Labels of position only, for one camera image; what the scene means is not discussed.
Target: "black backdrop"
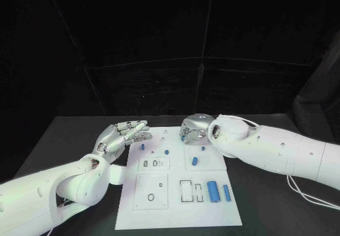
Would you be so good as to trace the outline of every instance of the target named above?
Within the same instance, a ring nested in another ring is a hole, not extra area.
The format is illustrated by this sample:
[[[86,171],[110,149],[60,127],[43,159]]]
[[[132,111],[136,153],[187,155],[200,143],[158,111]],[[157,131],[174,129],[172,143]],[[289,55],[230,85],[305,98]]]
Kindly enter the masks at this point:
[[[285,112],[340,29],[328,4],[2,2],[1,166],[54,116]]]

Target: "white cable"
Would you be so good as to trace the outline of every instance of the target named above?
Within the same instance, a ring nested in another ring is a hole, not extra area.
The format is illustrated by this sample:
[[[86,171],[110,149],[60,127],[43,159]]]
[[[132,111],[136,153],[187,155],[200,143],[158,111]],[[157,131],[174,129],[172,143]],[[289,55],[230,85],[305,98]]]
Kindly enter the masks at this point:
[[[50,231],[49,231],[49,233],[47,233],[47,235],[46,235],[46,236],[49,236],[49,235],[50,235],[50,232],[51,232],[51,230],[53,230],[53,228],[50,229]]]
[[[247,121],[250,124],[253,124],[255,126],[259,126],[255,122],[249,121],[247,119],[242,118],[242,117],[236,117],[236,116],[227,116],[230,118],[234,118],[234,119],[239,119],[239,120],[243,120],[243,121]]]
[[[295,185],[295,187],[296,187],[296,190],[295,190],[295,189],[292,188],[292,186],[291,186],[289,178],[291,178],[292,183],[293,183],[293,185]],[[325,202],[324,200],[321,200],[321,199],[318,199],[318,198],[309,196],[308,194],[302,193],[301,190],[299,190],[299,188],[298,188],[298,185],[296,185],[296,183],[295,183],[295,181],[293,181],[293,179],[292,179],[291,176],[286,176],[286,182],[288,182],[288,185],[289,185],[291,189],[292,189],[296,193],[301,194],[302,198],[304,198],[308,202],[311,202],[311,203],[314,203],[314,204],[317,204],[317,205],[321,205],[321,206],[324,206],[324,207],[329,207],[329,208],[332,208],[332,209],[335,209],[335,210],[340,210],[340,206],[337,206],[337,205],[334,205],[334,204]],[[315,200],[318,200],[319,202],[322,202],[322,203],[325,203],[325,204],[321,204],[321,203],[317,203],[317,202],[311,201],[305,196],[309,197],[309,198],[312,198],[312,199],[315,199]]]

